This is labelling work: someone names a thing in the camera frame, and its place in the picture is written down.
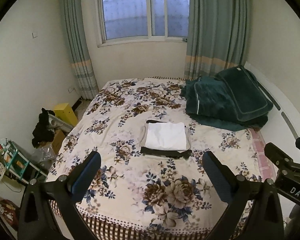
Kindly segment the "yellow box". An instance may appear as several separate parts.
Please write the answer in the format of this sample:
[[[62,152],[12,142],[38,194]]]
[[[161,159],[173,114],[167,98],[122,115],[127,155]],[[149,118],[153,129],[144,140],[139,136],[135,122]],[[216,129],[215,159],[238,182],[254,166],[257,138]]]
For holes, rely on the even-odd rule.
[[[60,103],[53,108],[55,115],[62,121],[75,127],[78,123],[77,116],[68,103]]]

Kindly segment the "green striped curtain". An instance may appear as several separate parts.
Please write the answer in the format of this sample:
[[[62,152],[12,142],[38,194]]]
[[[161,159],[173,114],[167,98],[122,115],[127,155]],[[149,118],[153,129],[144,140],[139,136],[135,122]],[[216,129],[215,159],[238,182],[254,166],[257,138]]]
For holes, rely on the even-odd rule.
[[[86,100],[98,93],[98,85],[85,38],[81,0],[60,0],[65,44],[79,91]]]
[[[213,76],[245,63],[250,8],[250,0],[190,0],[186,79]]]

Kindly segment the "dark green folded blanket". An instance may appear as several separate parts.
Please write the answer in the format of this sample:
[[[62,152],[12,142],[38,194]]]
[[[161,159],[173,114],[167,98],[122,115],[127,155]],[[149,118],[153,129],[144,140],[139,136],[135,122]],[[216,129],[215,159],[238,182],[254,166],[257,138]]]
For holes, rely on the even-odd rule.
[[[261,129],[273,103],[259,88],[255,75],[243,66],[232,67],[214,77],[187,80],[181,88],[185,112],[196,122],[220,129]]]

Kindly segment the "pink checked mattress pad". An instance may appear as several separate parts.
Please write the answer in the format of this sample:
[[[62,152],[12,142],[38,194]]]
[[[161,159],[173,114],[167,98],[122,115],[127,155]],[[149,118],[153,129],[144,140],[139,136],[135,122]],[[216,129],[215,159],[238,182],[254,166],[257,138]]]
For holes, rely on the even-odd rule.
[[[252,146],[256,156],[255,159],[257,160],[262,180],[264,181],[268,178],[275,180],[275,168],[273,163],[265,156],[264,147],[266,143],[264,142],[261,132],[253,129],[248,129],[248,131],[251,134]]]

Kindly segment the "cardboard box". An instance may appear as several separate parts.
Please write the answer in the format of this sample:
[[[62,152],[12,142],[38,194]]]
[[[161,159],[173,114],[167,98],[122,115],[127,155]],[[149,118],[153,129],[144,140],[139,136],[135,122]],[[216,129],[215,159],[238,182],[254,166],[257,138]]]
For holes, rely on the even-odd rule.
[[[65,139],[65,134],[63,133],[63,131],[61,129],[56,130],[53,142],[51,142],[51,146],[55,155],[58,155],[64,139]]]

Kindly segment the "floral bed sheet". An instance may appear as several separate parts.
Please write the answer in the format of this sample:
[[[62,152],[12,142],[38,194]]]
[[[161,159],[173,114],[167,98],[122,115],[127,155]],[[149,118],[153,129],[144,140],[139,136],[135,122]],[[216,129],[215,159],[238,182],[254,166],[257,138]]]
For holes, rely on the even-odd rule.
[[[202,166],[211,151],[234,174],[260,182],[252,133],[204,126],[185,112],[181,80],[108,82],[64,139],[47,179],[69,174],[92,151],[101,168],[76,206],[99,239],[204,239],[226,208]],[[182,122],[188,158],[142,153],[148,120]]]

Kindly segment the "right green striped curtain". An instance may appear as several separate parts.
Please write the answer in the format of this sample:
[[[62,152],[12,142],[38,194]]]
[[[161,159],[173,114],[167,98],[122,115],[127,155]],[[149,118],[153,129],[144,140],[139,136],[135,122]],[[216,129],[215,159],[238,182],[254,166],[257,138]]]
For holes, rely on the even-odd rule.
[[[250,0],[190,0],[186,79],[213,76],[245,63],[250,8]]]

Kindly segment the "white curved headboard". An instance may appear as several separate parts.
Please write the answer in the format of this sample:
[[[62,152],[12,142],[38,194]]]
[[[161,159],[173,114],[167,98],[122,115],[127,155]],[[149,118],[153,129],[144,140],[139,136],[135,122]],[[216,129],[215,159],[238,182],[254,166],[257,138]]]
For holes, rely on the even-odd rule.
[[[255,75],[262,92],[274,105],[268,114],[268,122],[261,128],[265,142],[272,142],[296,163],[300,163],[300,150],[295,146],[296,139],[300,137],[300,113],[285,94],[257,68],[249,62],[244,67]]]

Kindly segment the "left green striped curtain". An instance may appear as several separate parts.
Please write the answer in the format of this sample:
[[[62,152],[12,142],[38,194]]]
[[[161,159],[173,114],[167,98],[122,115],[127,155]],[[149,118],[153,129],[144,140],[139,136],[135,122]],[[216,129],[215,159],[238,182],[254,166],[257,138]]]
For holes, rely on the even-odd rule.
[[[98,85],[85,38],[81,0],[60,0],[65,44],[79,91],[86,100],[98,93]]]

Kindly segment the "green storage shelf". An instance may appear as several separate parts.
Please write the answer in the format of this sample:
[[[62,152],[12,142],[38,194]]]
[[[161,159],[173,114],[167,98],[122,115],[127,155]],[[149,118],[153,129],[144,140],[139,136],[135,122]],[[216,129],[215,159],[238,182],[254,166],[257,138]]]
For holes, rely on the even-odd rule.
[[[47,174],[27,159],[11,140],[5,139],[0,142],[0,156],[3,158],[6,171],[25,184],[31,179],[45,180],[47,177]]]

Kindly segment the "black clothes on rack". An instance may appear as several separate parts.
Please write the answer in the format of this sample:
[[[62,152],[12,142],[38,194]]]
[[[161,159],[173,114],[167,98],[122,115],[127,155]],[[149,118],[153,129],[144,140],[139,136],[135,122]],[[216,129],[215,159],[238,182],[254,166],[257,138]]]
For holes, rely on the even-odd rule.
[[[42,112],[38,116],[38,123],[36,124],[32,135],[32,145],[34,148],[44,145],[47,142],[53,142],[55,132],[50,128],[49,115],[55,116],[53,111],[42,108]]]

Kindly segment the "window with white frame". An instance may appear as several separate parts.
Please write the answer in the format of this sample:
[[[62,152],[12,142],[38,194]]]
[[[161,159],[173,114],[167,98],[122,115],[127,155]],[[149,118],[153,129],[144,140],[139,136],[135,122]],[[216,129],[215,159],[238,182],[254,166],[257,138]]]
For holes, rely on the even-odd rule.
[[[190,0],[95,0],[100,44],[186,42]]]

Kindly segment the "white wall switch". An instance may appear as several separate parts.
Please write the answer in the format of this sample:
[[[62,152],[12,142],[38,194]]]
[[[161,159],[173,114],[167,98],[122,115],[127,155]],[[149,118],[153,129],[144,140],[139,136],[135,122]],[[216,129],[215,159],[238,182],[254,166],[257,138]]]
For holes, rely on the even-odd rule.
[[[38,32],[37,31],[34,31],[33,33],[32,33],[32,38],[37,38],[38,37]]]

